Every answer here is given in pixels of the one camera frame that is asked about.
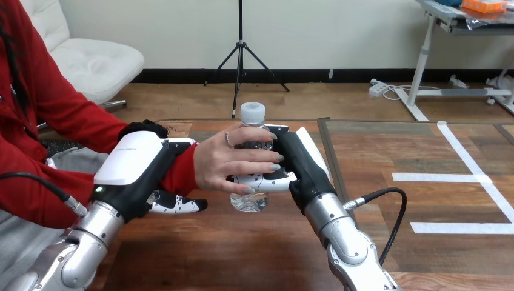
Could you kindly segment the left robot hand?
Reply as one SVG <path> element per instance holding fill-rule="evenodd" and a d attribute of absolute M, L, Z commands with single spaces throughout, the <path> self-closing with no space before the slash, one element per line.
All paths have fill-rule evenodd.
<path fill-rule="evenodd" d="M 191 138 L 168 138 L 166 133 L 131 129 L 121 137 L 94 175 L 88 217 L 101 209 L 128 223 L 148 212 L 165 215 L 201 212 L 206 199 L 191 199 L 159 189 L 178 157 L 193 149 Z"/>

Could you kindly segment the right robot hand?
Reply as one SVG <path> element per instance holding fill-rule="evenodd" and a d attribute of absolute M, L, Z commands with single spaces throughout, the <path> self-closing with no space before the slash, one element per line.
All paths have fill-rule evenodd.
<path fill-rule="evenodd" d="M 278 139 L 270 145 L 261 142 L 247 142 L 238 145 L 242 149 L 273 150 L 284 155 L 280 168 L 272 173 L 252 173 L 231 176 L 230 181 L 247 185 L 255 193 L 230 195 L 231 205 L 242 212 L 259 212 L 267 205 L 268 192 L 289 191 L 304 213 L 307 205 L 319 195 L 335 193 L 330 180 L 330 171 L 307 130 L 303 127 L 292 132 L 286 125 L 267 124 L 266 127 Z"/>

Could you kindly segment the person's hand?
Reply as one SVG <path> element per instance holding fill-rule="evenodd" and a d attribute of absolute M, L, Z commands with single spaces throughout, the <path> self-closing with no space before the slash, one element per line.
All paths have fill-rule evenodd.
<path fill-rule="evenodd" d="M 194 152 L 195 181 L 202 190 L 216 190 L 239 195 L 255 190 L 227 180 L 228 176 L 272 173 L 281 168 L 284 156 L 263 149 L 236 149 L 246 141 L 274 141 L 277 136 L 263 128 L 234 124 L 199 143 Z"/>

